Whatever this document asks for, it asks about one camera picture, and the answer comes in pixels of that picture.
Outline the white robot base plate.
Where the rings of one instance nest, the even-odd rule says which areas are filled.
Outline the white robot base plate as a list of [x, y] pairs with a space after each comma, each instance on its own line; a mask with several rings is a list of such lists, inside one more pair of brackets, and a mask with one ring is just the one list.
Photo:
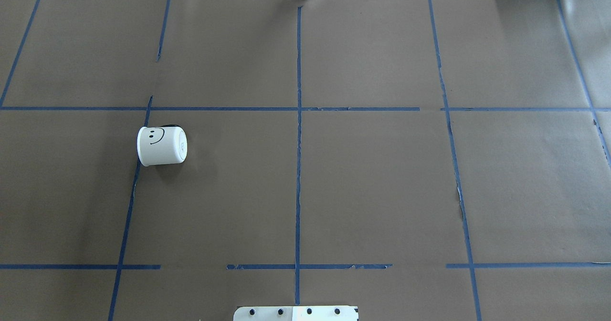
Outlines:
[[358, 307], [321, 306], [245, 306], [236, 309], [234, 321], [358, 321]]

